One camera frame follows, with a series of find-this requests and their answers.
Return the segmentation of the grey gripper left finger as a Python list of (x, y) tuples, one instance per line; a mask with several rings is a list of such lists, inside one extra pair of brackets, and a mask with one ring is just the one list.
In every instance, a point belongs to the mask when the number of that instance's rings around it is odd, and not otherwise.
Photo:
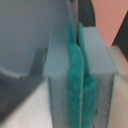
[(80, 128), (82, 53), (71, 23), (53, 28), (44, 74), (50, 80), (53, 128)]

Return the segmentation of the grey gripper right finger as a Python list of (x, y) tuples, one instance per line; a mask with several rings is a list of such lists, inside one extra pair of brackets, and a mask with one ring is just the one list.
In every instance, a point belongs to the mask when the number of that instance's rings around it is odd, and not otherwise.
[(82, 128), (107, 128), (117, 68), (96, 27), (79, 23), (78, 44), (84, 56)]

